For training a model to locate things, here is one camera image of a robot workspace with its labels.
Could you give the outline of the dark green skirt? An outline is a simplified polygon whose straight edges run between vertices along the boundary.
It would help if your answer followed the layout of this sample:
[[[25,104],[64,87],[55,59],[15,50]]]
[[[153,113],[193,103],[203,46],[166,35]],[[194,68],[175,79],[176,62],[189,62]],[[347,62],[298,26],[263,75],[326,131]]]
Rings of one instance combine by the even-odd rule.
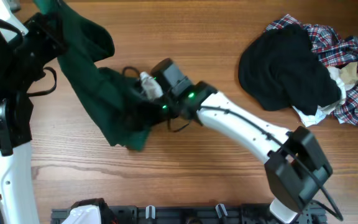
[[[42,14],[61,18],[68,48],[57,58],[60,69],[108,143],[143,150],[151,125],[142,118],[147,101],[133,90],[135,78],[95,64],[115,53],[110,33],[64,1],[36,0],[35,5]]]

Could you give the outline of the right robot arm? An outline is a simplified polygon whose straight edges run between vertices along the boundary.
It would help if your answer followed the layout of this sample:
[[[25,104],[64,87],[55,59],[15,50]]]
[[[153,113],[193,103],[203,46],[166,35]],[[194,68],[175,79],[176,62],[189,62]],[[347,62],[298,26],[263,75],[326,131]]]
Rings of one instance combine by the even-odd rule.
[[[135,91],[146,98],[140,111],[146,124],[171,123],[181,118],[232,139],[259,160],[274,200],[268,212],[280,223],[293,223],[315,203],[333,168],[311,131],[273,125],[233,103],[206,82],[193,83],[166,58],[151,72],[138,71]]]

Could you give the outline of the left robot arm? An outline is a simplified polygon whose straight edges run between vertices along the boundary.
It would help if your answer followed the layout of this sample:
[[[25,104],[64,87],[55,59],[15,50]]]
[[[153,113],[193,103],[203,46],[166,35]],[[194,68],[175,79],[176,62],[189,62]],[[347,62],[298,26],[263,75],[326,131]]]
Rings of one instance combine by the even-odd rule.
[[[0,19],[0,223],[38,223],[31,178],[33,82],[63,54],[63,21],[56,13],[36,13],[23,34]]]

